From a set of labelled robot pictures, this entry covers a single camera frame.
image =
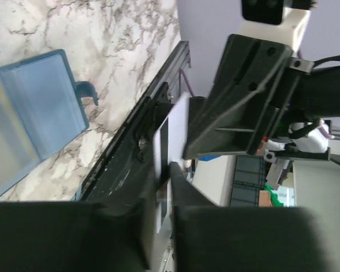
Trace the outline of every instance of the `camera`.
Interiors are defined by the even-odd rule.
[[[280,25],[286,8],[309,10],[311,0],[242,0],[242,16],[247,21]]]

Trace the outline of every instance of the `wire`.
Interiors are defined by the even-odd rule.
[[[299,50],[299,51],[297,52],[297,58],[303,59],[303,58],[302,58],[301,50]]]
[[[318,61],[315,61],[313,67],[319,66],[319,65],[321,65],[325,62],[329,62],[329,61],[340,61],[340,55],[334,56],[334,57],[329,57],[329,58],[323,58],[323,59],[320,59]]]
[[[192,97],[195,97],[195,94],[193,92],[193,89],[192,87],[190,86],[190,83],[188,81],[188,77],[186,76],[185,72],[183,69],[179,69],[179,96],[181,95],[181,76],[183,77],[184,81],[185,81],[185,84],[188,88],[188,91],[190,92],[190,95]]]

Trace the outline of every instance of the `white wall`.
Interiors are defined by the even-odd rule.
[[[340,166],[330,161],[297,161],[294,186],[296,205],[314,212],[340,271]]]
[[[287,178],[283,181],[282,186],[287,188],[294,188],[294,174],[288,173]]]
[[[177,0],[177,6],[181,39],[190,45],[190,80],[194,92],[206,96],[227,37],[240,25],[240,1]]]
[[[228,206],[235,166],[236,156],[199,161],[192,184],[215,204]]]

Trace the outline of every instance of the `white marble countertop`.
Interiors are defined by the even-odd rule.
[[[0,66],[61,48],[99,96],[90,128],[0,200],[72,199],[179,40],[176,0],[0,0]]]

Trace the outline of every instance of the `green object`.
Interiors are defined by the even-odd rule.
[[[283,207],[284,204],[278,201],[278,195],[273,192],[273,189],[269,185],[265,185],[265,190],[271,194],[271,203],[274,207]]]

